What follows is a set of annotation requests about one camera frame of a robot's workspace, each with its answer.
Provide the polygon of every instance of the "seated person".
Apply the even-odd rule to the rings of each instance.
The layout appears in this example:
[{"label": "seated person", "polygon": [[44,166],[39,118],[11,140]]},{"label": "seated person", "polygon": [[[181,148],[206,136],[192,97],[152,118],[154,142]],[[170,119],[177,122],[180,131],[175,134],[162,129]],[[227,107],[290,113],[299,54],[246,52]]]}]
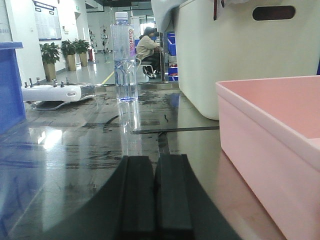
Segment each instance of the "seated person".
[{"label": "seated person", "polygon": [[[160,72],[160,43],[154,42],[151,38],[155,35],[156,29],[147,26],[140,41],[136,46],[136,56],[142,61],[151,62],[153,70]],[[143,72],[150,78],[154,77],[151,67],[144,67]]]}]

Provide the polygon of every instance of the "glossy table surface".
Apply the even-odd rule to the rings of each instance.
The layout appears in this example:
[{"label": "glossy table surface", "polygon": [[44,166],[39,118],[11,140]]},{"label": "glossy table surface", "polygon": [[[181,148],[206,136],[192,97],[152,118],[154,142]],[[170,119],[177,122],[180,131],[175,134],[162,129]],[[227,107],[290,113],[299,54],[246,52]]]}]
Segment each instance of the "glossy table surface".
[{"label": "glossy table surface", "polygon": [[[37,239],[90,200],[123,155],[149,156],[155,168],[161,151],[187,154],[244,240],[285,239],[221,150],[219,122],[200,115],[177,83],[141,84],[132,103],[117,103],[111,85],[97,92],[54,111],[26,103],[26,120],[0,135],[0,239]],[[167,146],[158,143],[163,132]]]}]

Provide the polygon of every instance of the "bottle label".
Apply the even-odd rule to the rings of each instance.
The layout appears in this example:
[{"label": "bottle label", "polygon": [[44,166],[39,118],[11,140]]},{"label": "bottle label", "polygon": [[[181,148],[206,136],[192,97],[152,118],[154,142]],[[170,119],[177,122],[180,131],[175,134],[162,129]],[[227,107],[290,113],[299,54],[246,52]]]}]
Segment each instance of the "bottle label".
[{"label": "bottle label", "polygon": [[134,57],[136,55],[134,29],[131,27],[129,27],[129,49],[130,49],[130,57]]}]

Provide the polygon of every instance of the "pink plastic bin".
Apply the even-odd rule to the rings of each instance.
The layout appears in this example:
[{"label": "pink plastic bin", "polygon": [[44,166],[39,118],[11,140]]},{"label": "pink plastic bin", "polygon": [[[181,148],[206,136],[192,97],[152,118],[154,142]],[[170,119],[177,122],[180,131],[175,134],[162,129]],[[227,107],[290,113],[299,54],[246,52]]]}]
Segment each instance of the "pink plastic bin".
[{"label": "pink plastic bin", "polygon": [[222,149],[288,240],[320,240],[320,76],[216,90]]}]

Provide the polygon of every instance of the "bulletin board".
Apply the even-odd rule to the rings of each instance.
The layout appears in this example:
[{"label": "bulletin board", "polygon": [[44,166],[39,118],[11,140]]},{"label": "bulletin board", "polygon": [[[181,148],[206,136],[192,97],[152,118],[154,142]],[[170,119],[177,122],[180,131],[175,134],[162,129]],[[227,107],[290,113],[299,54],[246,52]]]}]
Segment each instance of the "bulletin board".
[{"label": "bulletin board", "polygon": [[11,31],[5,0],[0,0],[0,42],[11,42]]},{"label": "bulletin board", "polygon": [[61,40],[61,29],[57,8],[38,1],[33,1],[33,4],[39,40]]}]

